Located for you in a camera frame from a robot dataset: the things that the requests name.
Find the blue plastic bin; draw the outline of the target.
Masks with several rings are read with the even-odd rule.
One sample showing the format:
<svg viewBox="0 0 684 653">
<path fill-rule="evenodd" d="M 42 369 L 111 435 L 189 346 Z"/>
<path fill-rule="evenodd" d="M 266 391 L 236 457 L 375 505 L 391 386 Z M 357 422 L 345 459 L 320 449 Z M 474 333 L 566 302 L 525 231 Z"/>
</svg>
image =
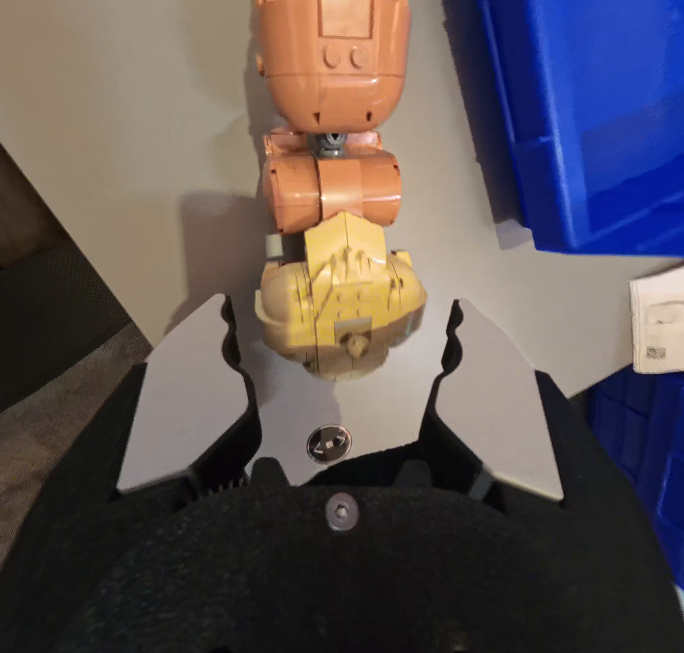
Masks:
<svg viewBox="0 0 684 653">
<path fill-rule="evenodd" d="M 541 251 L 683 257 L 683 0 L 478 0 Z"/>
<path fill-rule="evenodd" d="M 683 589 L 683 374 L 628 366 L 588 390 L 588 424 L 644 505 Z"/>
</svg>

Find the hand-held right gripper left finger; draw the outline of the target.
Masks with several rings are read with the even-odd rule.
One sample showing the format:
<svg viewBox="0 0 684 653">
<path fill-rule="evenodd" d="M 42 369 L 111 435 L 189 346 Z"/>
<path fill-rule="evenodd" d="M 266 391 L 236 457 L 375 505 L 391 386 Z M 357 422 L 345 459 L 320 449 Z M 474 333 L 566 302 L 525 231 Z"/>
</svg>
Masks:
<svg viewBox="0 0 684 653">
<path fill-rule="evenodd" d="M 118 492 L 138 492 L 176 478 L 213 492 L 244 476 L 263 433 L 236 330 L 230 297 L 217 294 L 152 351 Z"/>
</svg>

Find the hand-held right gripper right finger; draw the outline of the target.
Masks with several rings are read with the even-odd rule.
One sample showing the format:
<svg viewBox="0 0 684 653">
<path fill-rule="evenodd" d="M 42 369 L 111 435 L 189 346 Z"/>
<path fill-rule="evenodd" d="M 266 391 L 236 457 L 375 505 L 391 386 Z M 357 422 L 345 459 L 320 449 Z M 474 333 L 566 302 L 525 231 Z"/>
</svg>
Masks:
<svg viewBox="0 0 684 653">
<path fill-rule="evenodd" d="M 495 483 L 560 502 L 559 469 L 534 367 L 515 343 L 470 301 L 455 300 L 447 322 L 442 371 L 421 427 L 437 476 L 475 500 Z M 453 452 L 456 459 L 447 460 Z"/>
</svg>

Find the white paper booklet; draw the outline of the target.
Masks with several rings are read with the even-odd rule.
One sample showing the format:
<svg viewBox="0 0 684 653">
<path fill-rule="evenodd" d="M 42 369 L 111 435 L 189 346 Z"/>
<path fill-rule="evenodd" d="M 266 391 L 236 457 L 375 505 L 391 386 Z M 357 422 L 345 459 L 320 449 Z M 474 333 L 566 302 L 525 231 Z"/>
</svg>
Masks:
<svg viewBox="0 0 684 653">
<path fill-rule="evenodd" d="M 633 360 L 642 375 L 683 371 L 683 267 L 629 283 Z"/>
</svg>

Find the round black button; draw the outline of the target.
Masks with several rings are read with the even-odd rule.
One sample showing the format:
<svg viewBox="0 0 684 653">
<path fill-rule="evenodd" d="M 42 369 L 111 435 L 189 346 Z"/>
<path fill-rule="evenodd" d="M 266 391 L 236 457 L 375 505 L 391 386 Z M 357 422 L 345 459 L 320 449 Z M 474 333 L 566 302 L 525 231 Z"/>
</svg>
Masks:
<svg viewBox="0 0 684 653">
<path fill-rule="evenodd" d="M 330 465 L 344 459 L 352 447 L 349 431 L 334 424 L 314 430 L 306 442 L 308 456 L 320 465 Z"/>
</svg>

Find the orange and yellow brick toy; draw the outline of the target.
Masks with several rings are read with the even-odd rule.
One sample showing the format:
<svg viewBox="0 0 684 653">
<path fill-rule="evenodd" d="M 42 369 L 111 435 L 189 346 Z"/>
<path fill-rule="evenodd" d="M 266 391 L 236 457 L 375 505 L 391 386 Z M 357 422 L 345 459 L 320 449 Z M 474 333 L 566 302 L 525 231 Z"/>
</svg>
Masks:
<svg viewBox="0 0 684 653">
<path fill-rule="evenodd" d="M 254 0 L 256 64 L 284 127 L 263 136 L 273 218 L 255 293 L 265 344 L 313 376 L 377 370 L 427 302 L 407 251 L 387 248 L 401 174 L 378 132 L 404 90 L 408 0 Z"/>
</svg>

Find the white desk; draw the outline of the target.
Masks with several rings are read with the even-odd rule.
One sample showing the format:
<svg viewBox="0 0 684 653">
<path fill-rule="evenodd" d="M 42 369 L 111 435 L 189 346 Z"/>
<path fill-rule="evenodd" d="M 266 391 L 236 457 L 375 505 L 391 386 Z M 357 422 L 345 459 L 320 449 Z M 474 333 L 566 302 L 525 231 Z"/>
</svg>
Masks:
<svg viewBox="0 0 684 653">
<path fill-rule="evenodd" d="M 271 219 L 262 135 L 280 124 L 254 69 L 252 0 L 1 0 L 1 144 L 145 336 L 232 296 L 263 414 L 291 481 L 337 418 L 350 454 L 408 443 L 440 373 L 451 304 L 490 318 L 568 396 L 631 362 L 629 281 L 676 259 L 500 249 L 441 0 L 409 0 L 408 70 L 380 129 L 403 199 L 387 231 L 428 292 L 419 332 L 357 381 L 313 378 L 263 346 L 254 290 Z"/>
</svg>

